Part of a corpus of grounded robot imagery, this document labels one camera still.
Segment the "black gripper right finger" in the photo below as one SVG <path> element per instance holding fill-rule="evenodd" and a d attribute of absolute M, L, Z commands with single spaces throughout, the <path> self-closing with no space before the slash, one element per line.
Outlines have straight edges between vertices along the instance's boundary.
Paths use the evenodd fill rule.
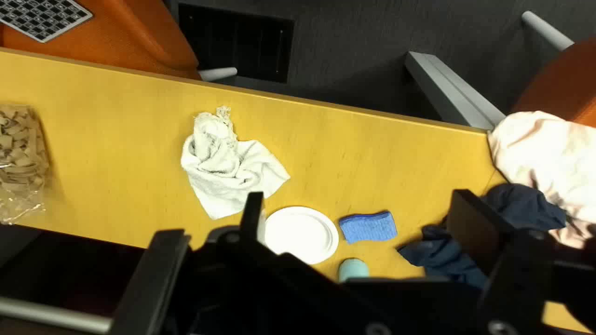
<path fill-rule="evenodd" d="M 446 232 L 472 261 L 495 261 L 512 228 L 469 191 L 454 191 Z"/>

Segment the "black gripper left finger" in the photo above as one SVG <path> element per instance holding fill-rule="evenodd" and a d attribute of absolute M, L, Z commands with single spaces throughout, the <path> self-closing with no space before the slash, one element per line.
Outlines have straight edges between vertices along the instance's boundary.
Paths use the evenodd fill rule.
<path fill-rule="evenodd" d="M 240 237 L 245 245 L 253 245 L 256 241 L 258 224 L 262 218 L 262 204 L 264 204 L 262 192 L 247 194 L 241 220 L 240 220 Z"/>

